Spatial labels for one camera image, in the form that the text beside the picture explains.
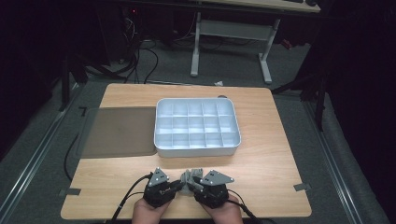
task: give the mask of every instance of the metal bracket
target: metal bracket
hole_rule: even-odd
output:
[[[217,186],[217,185],[222,185],[222,184],[227,184],[227,183],[232,183],[234,182],[232,177],[229,177],[227,175],[224,175],[220,172],[217,172],[215,170],[210,170],[210,172],[201,179],[200,183],[203,185],[208,185],[208,186]]]
[[[151,177],[150,181],[148,182],[149,187],[153,187],[156,185],[159,185],[163,182],[166,182],[169,180],[169,176],[167,176],[161,169],[160,167],[157,167],[154,171],[153,176]]]

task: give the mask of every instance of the desk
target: desk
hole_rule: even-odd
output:
[[[264,88],[126,85],[110,84],[101,107],[155,106],[162,98],[217,97],[226,95],[234,103],[242,143],[233,156],[202,158],[147,157],[81,159],[61,215],[65,219],[111,219],[129,187],[159,166],[177,180],[190,168],[215,169],[235,179],[228,189],[238,192],[257,217],[307,217],[311,207],[271,92]],[[143,191],[147,182],[134,191]],[[119,218],[132,216],[133,205],[142,195],[130,198]],[[207,218],[191,196],[177,194],[163,218]]]

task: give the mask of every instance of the metal frame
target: metal frame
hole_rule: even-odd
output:
[[[265,41],[266,45],[263,53],[259,54],[259,62],[262,67],[262,75],[264,77],[265,83],[271,84],[271,74],[266,60],[274,42],[279,23],[280,19],[276,19],[273,26],[253,25],[227,21],[207,21],[202,20],[201,13],[198,12],[195,27],[195,46],[191,61],[191,76],[198,77],[200,36],[216,35]]]

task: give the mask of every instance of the tape strip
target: tape strip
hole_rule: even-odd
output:
[[[301,184],[298,184],[298,185],[294,185],[294,189],[296,191],[300,191],[300,190],[303,190],[303,189],[305,191],[308,191],[308,190],[311,190],[312,188],[311,188],[310,184],[301,183]]]
[[[81,189],[61,189],[59,191],[59,196],[64,197],[66,195],[79,195]]]

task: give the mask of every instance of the wooden table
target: wooden table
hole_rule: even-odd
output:
[[[121,199],[141,176],[161,167],[170,181],[180,178],[186,169],[210,169],[231,176],[235,182],[227,188],[244,199],[256,217],[307,217],[311,207],[303,190],[290,145],[285,135],[271,92],[264,88],[202,87],[110,84],[101,107],[155,106],[162,98],[217,97],[225,95],[234,103],[242,143],[232,156],[201,158],[147,157],[81,159],[72,189],[79,195],[67,195],[61,215],[65,219],[111,219]],[[134,191],[143,191],[146,181]],[[132,217],[131,197],[119,218]],[[163,218],[207,218],[208,214],[191,196],[177,194]]]

